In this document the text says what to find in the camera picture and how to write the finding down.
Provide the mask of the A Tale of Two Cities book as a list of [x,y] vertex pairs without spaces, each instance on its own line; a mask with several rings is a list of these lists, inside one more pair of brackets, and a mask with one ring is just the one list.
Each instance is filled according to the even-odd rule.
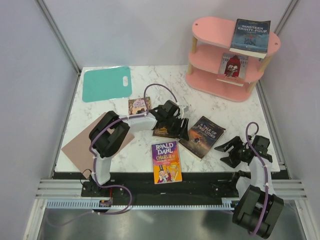
[[226,129],[202,116],[188,131],[189,140],[180,139],[180,145],[201,161]]

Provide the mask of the Hamlet red cover book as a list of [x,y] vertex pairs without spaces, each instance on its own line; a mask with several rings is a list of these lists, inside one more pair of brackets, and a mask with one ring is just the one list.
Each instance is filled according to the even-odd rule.
[[242,87],[245,83],[248,60],[248,56],[225,52],[222,55],[217,80]]

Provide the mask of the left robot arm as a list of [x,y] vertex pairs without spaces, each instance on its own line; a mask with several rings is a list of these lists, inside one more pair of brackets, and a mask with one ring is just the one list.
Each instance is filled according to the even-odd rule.
[[112,158],[119,152],[128,134],[153,131],[165,127],[175,139],[189,140],[187,106],[167,100],[165,104],[133,115],[118,115],[108,111],[89,133],[89,151],[93,154],[92,191],[99,197],[110,191]]

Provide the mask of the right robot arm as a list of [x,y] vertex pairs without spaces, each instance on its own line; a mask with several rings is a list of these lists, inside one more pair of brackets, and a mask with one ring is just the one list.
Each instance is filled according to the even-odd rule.
[[250,235],[268,239],[284,207],[284,200],[275,193],[272,177],[272,156],[268,154],[270,140],[256,135],[253,142],[244,143],[239,136],[215,147],[227,153],[220,160],[235,168],[247,163],[250,172],[239,170],[229,184],[230,193],[239,197],[234,208],[232,222]]

